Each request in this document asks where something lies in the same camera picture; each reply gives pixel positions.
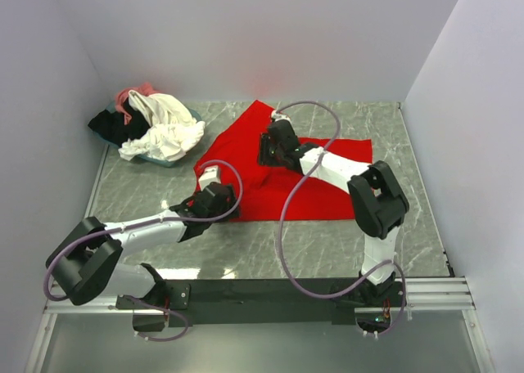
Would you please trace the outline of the red t shirt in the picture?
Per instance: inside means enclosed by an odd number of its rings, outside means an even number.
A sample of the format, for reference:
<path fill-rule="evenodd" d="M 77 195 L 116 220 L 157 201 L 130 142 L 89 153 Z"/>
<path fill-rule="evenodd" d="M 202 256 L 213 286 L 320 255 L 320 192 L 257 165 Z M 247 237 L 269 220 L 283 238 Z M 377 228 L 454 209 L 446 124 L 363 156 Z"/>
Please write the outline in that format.
<path fill-rule="evenodd" d="M 257 163 L 260 135 L 266 131 L 272 111 L 271 106 L 254 101 L 229 128 L 218 135 L 193 167 L 199 177 L 205 162 L 224 160 L 239 172 L 244 195 L 238 222 L 279 220 L 291 189 L 300 181 L 298 173 Z M 286 214 L 288 221 L 345 220 L 354 217 L 350 196 L 316 178 L 308 178 L 294 195 Z"/>

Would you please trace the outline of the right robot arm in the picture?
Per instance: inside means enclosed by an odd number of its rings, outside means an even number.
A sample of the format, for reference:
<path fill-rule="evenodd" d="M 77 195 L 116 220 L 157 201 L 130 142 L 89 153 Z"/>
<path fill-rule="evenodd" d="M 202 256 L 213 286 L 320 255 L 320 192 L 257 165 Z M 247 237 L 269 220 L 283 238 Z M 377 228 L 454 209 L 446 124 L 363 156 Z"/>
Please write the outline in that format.
<path fill-rule="evenodd" d="M 277 254 L 291 284 L 314 299 L 335 299 L 359 289 L 363 303 L 376 307 L 388 296 L 401 268 L 395 263 L 395 242 L 409 211 L 409 202 L 390 166 L 357 162 L 328 150 L 325 146 L 301 144 L 287 118 L 273 117 L 260 139 L 260 160 L 271 167 L 284 167 L 301 175 L 284 201 L 278 223 Z M 352 285 L 333 294 L 317 294 L 304 288 L 291 274 L 284 257 L 282 229 L 294 195 L 314 178 L 346 193 L 355 221 L 364 233 L 364 261 L 360 277 Z"/>

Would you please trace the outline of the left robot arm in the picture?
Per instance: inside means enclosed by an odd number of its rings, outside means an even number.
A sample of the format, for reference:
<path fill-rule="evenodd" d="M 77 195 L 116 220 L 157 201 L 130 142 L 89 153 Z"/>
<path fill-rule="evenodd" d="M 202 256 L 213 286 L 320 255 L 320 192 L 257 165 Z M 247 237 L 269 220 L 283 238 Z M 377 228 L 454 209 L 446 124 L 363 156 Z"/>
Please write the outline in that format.
<path fill-rule="evenodd" d="M 156 308 L 169 296 L 165 279 L 152 265 L 125 264 L 124 258 L 190 240 L 214 223 L 237 217 L 242 196 L 231 185 L 212 182 L 149 217 L 106 223 L 85 218 L 47 258 L 44 294 L 75 306 L 101 295 L 129 295 L 146 309 Z"/>

